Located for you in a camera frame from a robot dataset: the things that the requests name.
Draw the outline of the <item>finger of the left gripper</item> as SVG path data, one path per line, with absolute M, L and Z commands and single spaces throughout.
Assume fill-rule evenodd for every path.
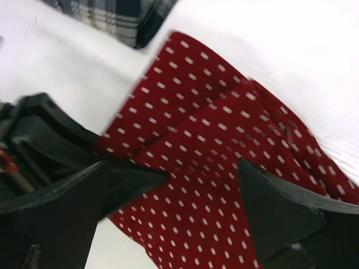
M 109 163 L 109 184 L 100 214 L 101 219 L 169 180 L 169 175 L 165 171 L 143 167 L 128 160 L 110 160 Z

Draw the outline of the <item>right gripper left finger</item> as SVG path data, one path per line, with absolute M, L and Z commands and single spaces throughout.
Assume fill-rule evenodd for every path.
M 1 268 L 84 268 L 108 188 L 98 162 L 1 202 Z

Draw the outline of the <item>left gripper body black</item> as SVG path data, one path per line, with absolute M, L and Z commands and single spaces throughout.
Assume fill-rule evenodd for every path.
M 1 146 L 34 189 L 100 161 L 91 151 L 97 138 L 44 92 L 1 105 Z

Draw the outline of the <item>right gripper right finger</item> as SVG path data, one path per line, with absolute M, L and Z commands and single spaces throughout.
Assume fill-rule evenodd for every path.
M 264 268 L 358 268 L 358 206 L 270 174 L 243 158 L 238 181 Z

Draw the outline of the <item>red polka dot skirt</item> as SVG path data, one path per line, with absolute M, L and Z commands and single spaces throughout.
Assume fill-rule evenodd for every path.
M 94 151 L 169 174 L 164 186 L 110 217 L 159 268 L 260 267 L 239 158 L 358 204 L 358 188 L 293 111 L 180 32 L 171 33 Z

